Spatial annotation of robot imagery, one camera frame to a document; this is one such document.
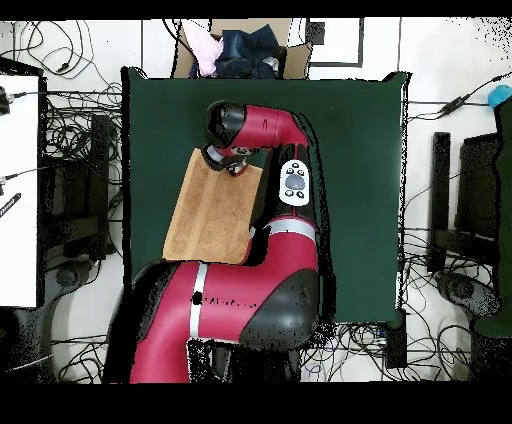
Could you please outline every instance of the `green mat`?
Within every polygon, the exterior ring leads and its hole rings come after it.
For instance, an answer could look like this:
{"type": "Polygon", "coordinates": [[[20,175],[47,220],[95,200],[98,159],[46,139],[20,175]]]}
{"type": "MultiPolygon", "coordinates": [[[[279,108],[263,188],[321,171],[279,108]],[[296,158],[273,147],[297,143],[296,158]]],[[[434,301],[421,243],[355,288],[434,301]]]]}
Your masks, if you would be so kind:
{"type": "Polygon", "coordinates": [[[336,321],[395,318],[405,73],[387,82],[151,80],[128,73],[132,275],[162,254],[190,155],[204,144],[206,108],[221,99],[269,106],[303,113],[318,137],[336,321]]]}

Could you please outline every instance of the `silver band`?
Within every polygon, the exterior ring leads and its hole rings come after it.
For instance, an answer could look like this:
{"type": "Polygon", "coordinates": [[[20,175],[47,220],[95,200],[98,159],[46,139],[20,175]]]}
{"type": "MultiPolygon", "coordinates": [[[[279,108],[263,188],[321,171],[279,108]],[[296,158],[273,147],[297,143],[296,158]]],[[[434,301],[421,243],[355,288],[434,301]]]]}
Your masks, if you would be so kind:
{"type": "Polygon", "coordinates": [[[313,243],[316,243],[315,229],[311,226],[311,224],[308,224],[307,222],[301,221],[299,219],[279,219],[265,225],[265,228],[267,227],[270,227],[270,235],[277,233],[302,234],[303,236],[310,238],[313,243]]]}
{"type": "MultiPolygon", "coordinates": [[[[199,262],[199,269],[197,270],[196,282],[194,283],[194,293],[199,292],[203,294],[204,280],[206,279],[206,271],[208,265],[199,262]]],[[[201,305],[190,306],[190,337],[199,337],[199,316],[201,314],[201,305]]]]}
{"type": "Polygon", "coordinates": [[[210,156],[210,159],[221,163],[222,159],[224,159],[224,156],[222,156],[219,152],[217,152],[217,149],[213,147],[211,144],[206,149],[206,153],[208,153],[208,156],[210,156]]]}

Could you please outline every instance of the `cardboard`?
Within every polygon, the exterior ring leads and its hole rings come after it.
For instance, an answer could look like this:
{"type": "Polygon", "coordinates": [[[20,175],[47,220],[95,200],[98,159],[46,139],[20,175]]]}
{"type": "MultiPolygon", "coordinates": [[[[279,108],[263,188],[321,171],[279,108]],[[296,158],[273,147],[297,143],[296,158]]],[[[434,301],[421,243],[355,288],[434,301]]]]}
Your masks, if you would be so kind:
{"type": "MultiPolygon", "coordinates": [[[[222,30],[239,29],[252,33],[269,24],[282,49],[281,57],[277,59],[279,59],[281,65],[283,78],[288,80],[306,79],[313,45],[306,43],[294,47],[286,47],[290,21],[288,18],[213,19],[211,35],[216,40],[219,40],[222,36],[222,30]]],[[[180,40],[189,47],[183,29],[180,29],[179,36],[180,40]]],[[[174,78],[188,78],[194,58],[181,43],[177,44],[174,78]]]]}

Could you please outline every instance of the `blue object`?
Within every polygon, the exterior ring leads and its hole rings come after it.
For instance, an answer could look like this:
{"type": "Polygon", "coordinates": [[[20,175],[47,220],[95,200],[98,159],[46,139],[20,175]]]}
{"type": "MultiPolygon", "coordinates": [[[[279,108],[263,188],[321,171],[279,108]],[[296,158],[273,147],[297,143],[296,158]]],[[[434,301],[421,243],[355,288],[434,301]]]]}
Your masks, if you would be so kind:
{"type": "Polygon", "coordinates": [[[496,106],[504,103],[509,97],[512,97],[512,87],[508,85],[498,85],[489,93],[487,103],[494,109],[496,106]]]}

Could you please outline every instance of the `red robot arm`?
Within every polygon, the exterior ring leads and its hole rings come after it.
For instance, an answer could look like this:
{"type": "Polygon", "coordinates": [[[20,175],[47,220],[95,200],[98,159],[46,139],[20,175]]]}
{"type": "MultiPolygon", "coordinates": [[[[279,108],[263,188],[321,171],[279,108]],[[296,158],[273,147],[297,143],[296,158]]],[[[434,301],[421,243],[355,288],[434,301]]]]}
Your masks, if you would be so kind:
{"type": "MultiPolygon", "coordinates": [[[[236,175],[250,151],[270,150],[248,229],[247,256],[240,265],[157,261],[141,272],[131,300],[118,311],[124,317],[118,320],[130,317],[137,330],[132,361],[125,367],[132,383],[188,382],[190,338],[289,351],[308,340],[318,320],[307,136],[289,112],[227,102],[208,109],[205,126],[209,144],[203,155],[214,169],[236,175]],[[237,149],[245,149],[244,154],[237,149]]],[[[112,346],[116,319],[105,375],[118,356],[112,346]]]]}

